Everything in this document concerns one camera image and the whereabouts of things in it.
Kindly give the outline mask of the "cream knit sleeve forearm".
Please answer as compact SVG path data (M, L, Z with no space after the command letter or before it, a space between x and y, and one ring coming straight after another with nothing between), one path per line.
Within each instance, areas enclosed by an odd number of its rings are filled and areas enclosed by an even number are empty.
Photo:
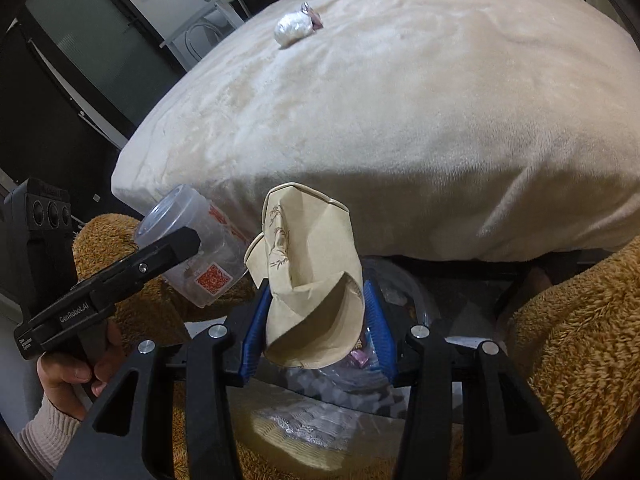
M46 396L35 417L17 435L17 442L34 466L52 479L80 421L60 412Z

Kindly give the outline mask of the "left hand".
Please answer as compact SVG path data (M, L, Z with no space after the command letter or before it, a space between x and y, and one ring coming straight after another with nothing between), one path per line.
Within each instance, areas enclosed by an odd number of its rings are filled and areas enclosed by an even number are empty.
M44 396L59 412L83 420L87 409L74 385L89 385L91 392L99 396L126 361L122 334L113 320L108 321L106 336L108 344L104 355L93 366L59 353L45 353L38 359L37 375Z

